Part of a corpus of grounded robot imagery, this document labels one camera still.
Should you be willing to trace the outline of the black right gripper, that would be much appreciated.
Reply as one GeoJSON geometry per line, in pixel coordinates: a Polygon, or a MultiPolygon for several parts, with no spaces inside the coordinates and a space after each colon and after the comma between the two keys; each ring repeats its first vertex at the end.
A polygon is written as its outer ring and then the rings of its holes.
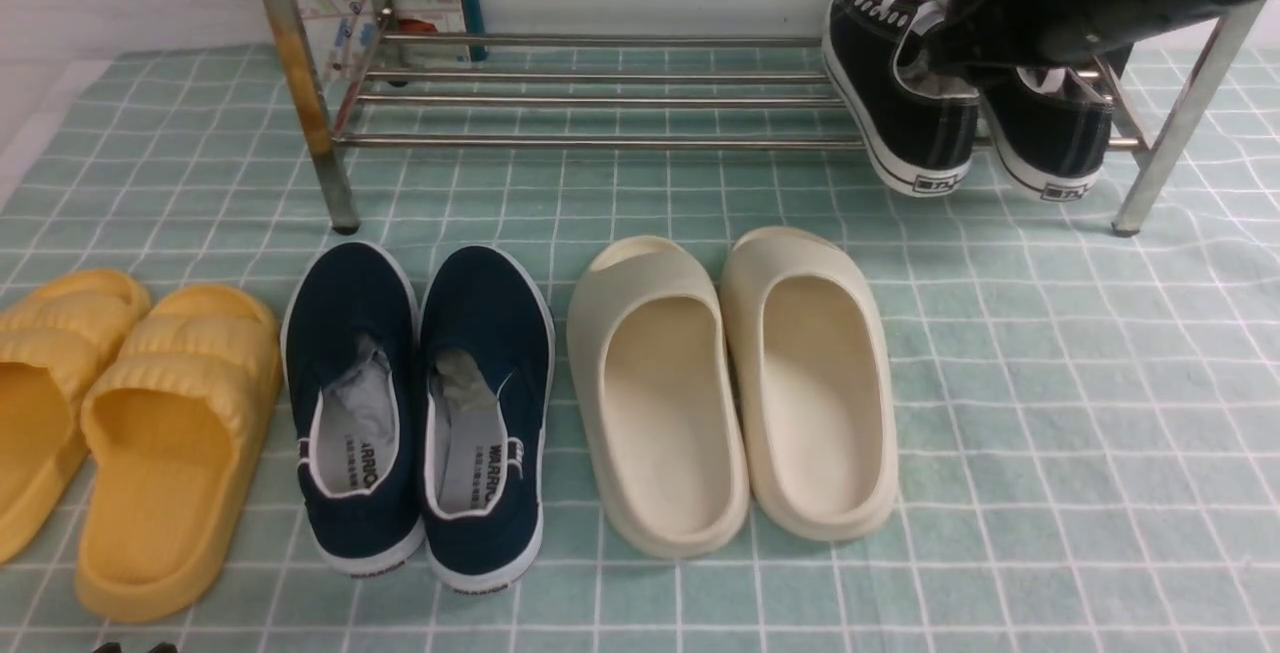
{"type": "Polygon", "coordinates": [[[998,70],[1074,67],[1102,58],[1124,70],[1132,44],[1100,29],[1119,0],[948,0],[925,33],[929,70],[991,85],[998,70]]]}

